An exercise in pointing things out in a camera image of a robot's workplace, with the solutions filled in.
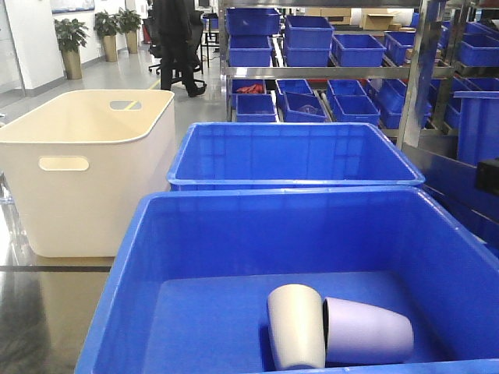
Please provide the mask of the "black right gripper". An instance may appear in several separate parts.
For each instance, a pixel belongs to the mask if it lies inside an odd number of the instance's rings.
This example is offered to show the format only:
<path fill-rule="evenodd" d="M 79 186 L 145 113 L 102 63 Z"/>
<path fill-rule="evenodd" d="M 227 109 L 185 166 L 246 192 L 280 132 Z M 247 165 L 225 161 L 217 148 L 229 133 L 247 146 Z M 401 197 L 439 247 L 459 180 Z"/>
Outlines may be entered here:
<path fill-rule="evenodd" d="M 497 157 L 479 161 L 476 166 L 475 187 L 484 192 L 499 191 L 499 160 Z"/>

